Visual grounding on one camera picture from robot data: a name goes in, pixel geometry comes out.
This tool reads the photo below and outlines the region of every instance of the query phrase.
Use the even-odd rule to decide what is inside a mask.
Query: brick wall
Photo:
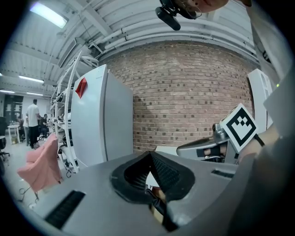
[[[102,61],[134,95],[134,149],[179,146],[212,134],[235,105],[252,113],[247,73],[233,51],[193,42],[152,43]]]

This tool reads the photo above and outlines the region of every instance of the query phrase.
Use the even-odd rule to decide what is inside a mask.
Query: white metal shelf
[[[92,69],[99,66],[98,60],[91,58],[91,57],[85,57],[82,56],[82,51],[75,57],[73,61],[71,61],[68,66],[69,68],[65,71],[64,75],[60,78],[57,87],[54,89],[53,95],[50,100],[50,114],[51,114],[51,120],[54,121],[55,124],[55,134],[57,136],[58,142],[59,142],[59,130],[63,129],[65,131],[65,138],[66,143],[69,145],[70,142],[70,135],[69,130],[71,129],[71,123],[68,121],[68,109],[71,107],[71,99],[70,96],[73,94],[73,77],[77,76],[80,78],[79,74],[77,73],[76,69],[78,66],[78,63],[86,63],[88,64]],[[61,91],[63,80],[70,74],[70,78],[68,81],[68,86],[66,89]],[[63,99],[60,102],[57,102],[58,94],[63,94]],[[58,111],[63,108],[65,109],[64,113],[64,122],[60,122],[59,120],[56,120],[58,117]],[[74,169],[75,173],[79,172],[79,166],[76,164],[75,160],[77,160],[77,157],[75,155],[74,147],[62,147],[62,154],[58,154],[58,156],[63,160],[63,162],[66,162],[66,160],[69,160],[72,165],[72,168]]]

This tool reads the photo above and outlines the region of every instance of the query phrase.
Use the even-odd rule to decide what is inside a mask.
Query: ceiling light
[[[14,94],[15,92],[13,91],[8,91],[8,90],[0,90],[2,93],[8,93],[8,94]]]
[[[56,12],[54,12],[53,10],[39,2],[35,3],[31,7],[30,11],[38,14],[39,16],[42,16],[46,20],[49,20],[61,29],[65,26],[67,22],[66,19],[64,19],[62,16],[60,16],[59,14],[57,14]]]
[[[27,94],[30,94],[30,95],[37,95],[37,96],[43,96],[43,94],[34,94],[34,93],[29,93],[29,92],[27,92]]]
[[[35,81],[39,83],[44,83],[44,81],[41,79],[34,79],[34,78],[26,77],[26,76],[18,76],[18,77],[20,77],[21,79],[27,79],[27,80],[31,80],[31,81]]]

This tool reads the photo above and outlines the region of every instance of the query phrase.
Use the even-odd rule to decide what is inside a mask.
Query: white refrigerator
[[[81,96],[76,89],[87,85]],[[102,65],[75,82],[71,134],[80,169],[133,153],[133,93]]]

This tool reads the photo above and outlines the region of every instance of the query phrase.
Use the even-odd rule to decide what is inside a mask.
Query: white t-shirt
[[[39,114],[39,108],[37,105],[32,104],[28,107],[27,110],[28,118],[29,118],[29,127],[34,127],[38,125],[37,114]]]

